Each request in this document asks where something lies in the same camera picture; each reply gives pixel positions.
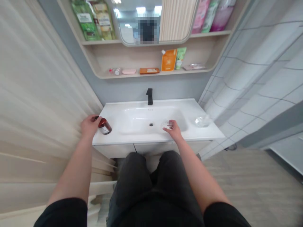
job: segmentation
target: sink basin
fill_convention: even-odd
[[[103,135],[97,130],[93,145],[127,143],[171,142],[170,135],[162,129],[162,123],[176,120],[186,141],[212,140],[225,137],[215,123],[199,128],[194,120],[205,115],[195,99],[154,100],[107,103],[100,116],[105,117],[112,132]]]
[[[124,109],[119,116],[119,132],[121,134],[142,135],[166,132],[162,129],[162,123],[167,120],[176,120],[181,131],[188,129],[185,117],[179,108],[146,107]]]

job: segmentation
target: mirror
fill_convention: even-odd
[[[178,44],[191,33],[199,0],[112,0],[124,45]]]

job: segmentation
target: knee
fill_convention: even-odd
[[[126,159],[127,159],[127,160],[129,160],[129,159],[131,159],[131,160],[137,160],[137,159],[142,159],[142,158],[145,159],[143,155],[138,154],[138,153],[136,153],[136,152],[131,152],[131,153],[129,153],[129,154],[126,156]]]
[[[179,159],[180,155],[177,152],[171,150],[171,151],[164,152],[162,157],[166,157],[166,158],[170,158],[170,159]]]

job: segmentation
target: brown glass bottle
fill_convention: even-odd
[[[112,128],[108,121],[105,118],[102,118],[100,123],[99,123],[99,130],[101,131],[102,134],[107,135],[110,134],[112,131]]]

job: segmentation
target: black sleeve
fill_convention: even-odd
[[[205,227],[251,227],[236,208],[223,202],[207,207],[203,219]]]
[[[79,198],[59,200],[49,205],[34,227],[86,227],[87,204]]]

